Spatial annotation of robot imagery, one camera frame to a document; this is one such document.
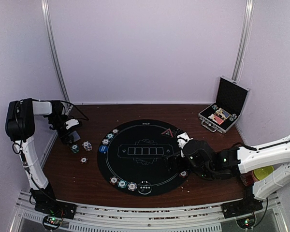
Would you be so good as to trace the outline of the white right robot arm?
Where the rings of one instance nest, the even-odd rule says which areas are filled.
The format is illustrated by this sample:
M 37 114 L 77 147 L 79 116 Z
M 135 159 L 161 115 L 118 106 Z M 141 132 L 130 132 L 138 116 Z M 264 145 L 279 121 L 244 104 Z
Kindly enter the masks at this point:
M 257 200 L 290 182 L 290 135 L 270 143 L 248 146 L 236 143 L 228 149 L 215 152 L 206 141 L 195 140 L 181 129 L 167 129 L 162 135 L 176 139 L 179 151 L 163 155 L 168 168 L 176 165 L 180 174 L 191 171 L 205 180 L 226 180 L 253 170 L 279 164 L 276 170 L 257 181 L 245 198 L 238 203 L 241 213 L 249 213 Z

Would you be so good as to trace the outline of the red triangular button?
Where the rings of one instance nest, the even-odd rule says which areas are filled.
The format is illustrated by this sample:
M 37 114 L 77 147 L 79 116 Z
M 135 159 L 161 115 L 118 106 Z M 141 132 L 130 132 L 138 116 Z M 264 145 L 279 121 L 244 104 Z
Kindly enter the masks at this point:
M 166 136 L 166 137 L 170 137 L 170 138 L 174 137 L 173 132 L 172 132 L 171 129 L 165 130 L 164 132 L 161 133 L 161 135 Z

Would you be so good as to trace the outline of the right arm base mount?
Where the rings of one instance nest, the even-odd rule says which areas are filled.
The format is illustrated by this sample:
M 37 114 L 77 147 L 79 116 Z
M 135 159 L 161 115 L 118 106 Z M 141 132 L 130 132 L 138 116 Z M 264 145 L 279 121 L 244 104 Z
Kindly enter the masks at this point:
M 221 205 L 224 218 L 238 217 L 263 209 L 262 201 L 238 200 Z

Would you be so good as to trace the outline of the blue round blind button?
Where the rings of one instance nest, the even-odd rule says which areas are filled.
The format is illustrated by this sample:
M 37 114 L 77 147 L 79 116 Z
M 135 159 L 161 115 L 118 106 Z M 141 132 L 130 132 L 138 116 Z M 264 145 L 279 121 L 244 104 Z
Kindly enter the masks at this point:
M 98 151 L 99 151 L 100 153 L 104 153 L 104 154 L 105 154 L 105 153 L 108 151 L 108 146 L 107 146 L 107 145 L 101 145 L 101 146 L 99 147 Z

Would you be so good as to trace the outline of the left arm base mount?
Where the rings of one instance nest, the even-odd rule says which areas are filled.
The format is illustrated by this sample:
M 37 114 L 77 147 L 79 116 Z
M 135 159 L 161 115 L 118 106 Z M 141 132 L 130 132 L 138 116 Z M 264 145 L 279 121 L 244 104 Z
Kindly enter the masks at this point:
M 55 216 L 57 218 L 74 219 L 77 206 L 73 203 L 65 202 L 47 202 L 36 203 L 35 211 L 42 212 L 47 215 Z

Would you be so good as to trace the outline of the green-white single poker chip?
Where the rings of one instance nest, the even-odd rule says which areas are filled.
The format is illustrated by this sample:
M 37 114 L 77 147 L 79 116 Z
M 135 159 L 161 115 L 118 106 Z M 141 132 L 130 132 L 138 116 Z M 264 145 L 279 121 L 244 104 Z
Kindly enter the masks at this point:
M 107 137 L 107 139 L 111 140 L 111 139 L 113 139 L 114 134 L 109 133 L 109 134 L 106 135 L 106 137 Z

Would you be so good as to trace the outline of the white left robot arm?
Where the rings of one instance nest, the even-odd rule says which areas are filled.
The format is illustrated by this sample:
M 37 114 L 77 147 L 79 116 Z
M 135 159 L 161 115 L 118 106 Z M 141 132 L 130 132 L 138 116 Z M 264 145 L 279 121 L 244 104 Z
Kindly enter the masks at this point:
M 35 116 L 48 119 L 50 129 L 58 133 L 66 145 L 74 143 L 73 130 L 81 125 L 78 119 L 64 114 L 61 101 L 39 101 L 32 98 L 9 103 L 5 122 L 5 131 L 13 142 L 12 149 L 19 155 L 29 180 L 30 191 L 36 201 L 48 214 L 54 215 L 60 210 L 55 201 L 51 184 L 42 171 L 34 144 Z

